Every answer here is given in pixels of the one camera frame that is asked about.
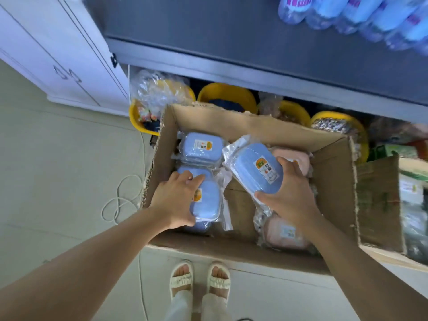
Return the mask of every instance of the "sandal strap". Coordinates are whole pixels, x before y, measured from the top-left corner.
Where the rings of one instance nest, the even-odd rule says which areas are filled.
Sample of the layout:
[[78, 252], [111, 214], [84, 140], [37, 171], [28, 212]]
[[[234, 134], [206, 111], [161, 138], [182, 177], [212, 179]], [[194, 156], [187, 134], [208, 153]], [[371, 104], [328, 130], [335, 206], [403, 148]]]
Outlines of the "sandal strap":
[[191, 285], [192, 284], [192, 275], [191, 274], [185, 274], [181, 276], [171, 277], [170, 286], [172, 288], [177, 288], [185, 285]]
[[209, 284], [214, 288], [230, 289], [230, 280], [224, 280], [222, 278], [214, 277], [213, 275], [210, 275]]

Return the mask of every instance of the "person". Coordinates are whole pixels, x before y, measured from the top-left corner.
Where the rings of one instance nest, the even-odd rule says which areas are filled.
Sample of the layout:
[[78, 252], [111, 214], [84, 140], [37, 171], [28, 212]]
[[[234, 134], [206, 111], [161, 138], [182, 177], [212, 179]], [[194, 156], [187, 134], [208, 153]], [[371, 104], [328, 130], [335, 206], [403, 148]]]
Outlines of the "person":
[[[324, 219], [298, 165], [282, 158], [278, 161], [284, 170], [281, 189], [276, 194], [255, 195], [300, 228], [317, 247], [359, 318], [425, 320], [428, 300]], [[1, 289], [0, 320], [90, 320], [153, 237], [170, 228], [195, 224], [189, 207], [203, 179], [202, 175], [192, 178], [189, 171], [173, 172], [168, 181], [159, 184], [148, 208]], [[193, 280], [190, 262], [174, 268], [168, 321], [190, 321]], [[231, 281], [226, 266], [214, 263], [210, 267], [207, 295], [202, 300], [203, 321], [231, 320], [226, 310]]]

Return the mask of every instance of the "white cable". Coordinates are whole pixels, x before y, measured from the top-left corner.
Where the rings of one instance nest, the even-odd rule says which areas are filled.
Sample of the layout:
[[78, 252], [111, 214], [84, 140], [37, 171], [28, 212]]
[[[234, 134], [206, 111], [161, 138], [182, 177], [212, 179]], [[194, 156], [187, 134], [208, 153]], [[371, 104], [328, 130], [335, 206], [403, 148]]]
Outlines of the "white cable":
[[[142, 136], [141, 132], [138, 132], [138, 134], [140, 134], [141, 137], [141, 141], [142, 141], [142, 157], [143, 157], [143, 171], [144, 171], [144, 177], [146, 176], [146, 145], [144, 143], [144, 138]], [[119, 188], [120, 185], [127, 179], [130, 177], [136, 177], [138, 178], [138, 180], [140, 181], [140, 191], [138, 192], [138, 194], [136, 194], [134, 197], [132, 197], [131, 199], [126, 199], [124, 197], [120, 197], [119, 196]], [[133, 203], [133, 201], [137, 198], [139, 198], [139, 204], [141, 203], [141, 192], [142, 192], [142, 185], [143, 185], [143, 181], [142, 178], [139, 175], [127, 175], [125, 178], [123, 178], [120, 183], [117, 185], [116, 188], [116, 197], [113, 197], [111, 199], [109, 199], [103, 206], [103, 208], [101, 209], [101, 218], [106, 221], [106, 222], [114, 222], [116, 225], [118, 224], [117, 219], [119, 218], [120, 215], [120, 208], [126, 204], [131, 204], [135, 207], [135, 210], [138, 210], [138, 206], [136, 204]], [[107, 207], [107, 205], [109, 205], [112, 201], [116, 200], [116, 211], [114, 212], [114, 216], [111, 220], [108, 220], [104, 217], [104, 210]], [[142, 276], [141, 276], [141, 250], [138, 254], [138, 274], [140, 276], [140, 294], [141, 294], [141, 305], [142, 305], [142, 309], [144, 311], [144, 316], [146, 317], [146, 321], [148, 321], [148, 316], [147, 316], [147, 310], [146, 310], [146, 305], [144, 304], [144, 296], [142, 293]]]

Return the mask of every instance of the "tile floor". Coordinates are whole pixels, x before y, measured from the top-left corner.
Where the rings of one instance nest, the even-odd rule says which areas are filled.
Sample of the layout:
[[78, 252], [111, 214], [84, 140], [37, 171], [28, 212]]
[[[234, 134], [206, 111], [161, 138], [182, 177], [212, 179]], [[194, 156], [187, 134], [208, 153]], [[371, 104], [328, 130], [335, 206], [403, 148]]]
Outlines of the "tile floor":
[[[126, 118], [48, 102], [42, 91], [0, 62], [0, 287], [112, 226], [100, 217], [129, 174], [143, 177], [152, 149]], [[132, 197], [137, 180], [122, 185]], [[114, 205], [107, 207], [112, 216]], [[122, 216], [133, 212], [124, 206]], [[150, 321], [169, 303], [168, 275], [181, 259], [195, 265], [202, 293], [210, 259], [143, 249], [142, 288]], [[233, 319], [358, 320], [333, 277], [226, 261], [232, 269]], [[428, 274], [388, 266], [428, 296]], [[138, 257], [95, 320], [144, 320]], [[195, 310], [200, 299], [195, 299]]]

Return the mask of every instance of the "sandal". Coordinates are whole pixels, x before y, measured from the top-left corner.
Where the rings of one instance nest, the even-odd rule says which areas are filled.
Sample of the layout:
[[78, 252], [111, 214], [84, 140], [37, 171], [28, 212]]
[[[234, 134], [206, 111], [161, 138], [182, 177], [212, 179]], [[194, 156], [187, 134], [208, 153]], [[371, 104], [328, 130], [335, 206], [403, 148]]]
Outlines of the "sandal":
[[[179, 267], [187, 265], [189, 267], [189, 274], [181, 275], [181, 276], [174, 276], [175, 272]], [[194, 273], [193, 273], [193, 265], [188, 260], [183, 260], [179, 264], [176, 264], [173, 268], [173, 271], [171, 273], [170, 281], [169, 281], [169, 292], [171, 294], [171, 300], [173, 299], [173, 288], [190, 285], [190, 292], [193, 294], [193, 280], [194, 280]]]
[[[221, 269], [222, 272], [224, 272], [229, 277], [229, 279], [225, 280], [223, 278], [214, 277], [212, 275], [214, 267]], [[227, 298], [222, 297], [222, 299], [224, 299], [227, 305], [227, 301], [229, 300], [229, 295], [230, 295], [230, 271], [225, 266], [225, 264], [222, 264], [221, 262], [213, 262], [211, 266], [208, 268], [207, 294], [209, 294], [210, 292], [210, 287], [228, 289]]]

